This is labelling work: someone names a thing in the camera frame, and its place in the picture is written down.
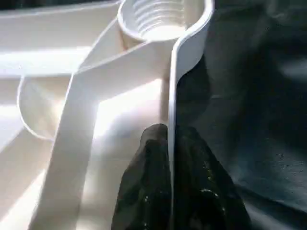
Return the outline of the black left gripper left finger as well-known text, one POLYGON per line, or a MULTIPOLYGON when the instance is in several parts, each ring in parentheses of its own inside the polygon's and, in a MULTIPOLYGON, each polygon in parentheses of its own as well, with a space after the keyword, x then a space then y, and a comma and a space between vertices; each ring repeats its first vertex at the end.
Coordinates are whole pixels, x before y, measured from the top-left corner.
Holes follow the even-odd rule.
POLYGON ((171 213, 167 126, 146 128, 121 178, 113 230, 166 230, 171 213))

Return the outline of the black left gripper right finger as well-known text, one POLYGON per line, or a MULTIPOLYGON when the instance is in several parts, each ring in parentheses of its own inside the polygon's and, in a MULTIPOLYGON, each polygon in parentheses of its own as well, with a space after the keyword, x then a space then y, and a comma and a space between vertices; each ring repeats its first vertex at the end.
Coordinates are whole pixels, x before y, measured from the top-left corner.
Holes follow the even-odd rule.
POLYGON ((192 127, 175 132, 174 228, 249 230, 251 220, 236 187, 192 127))

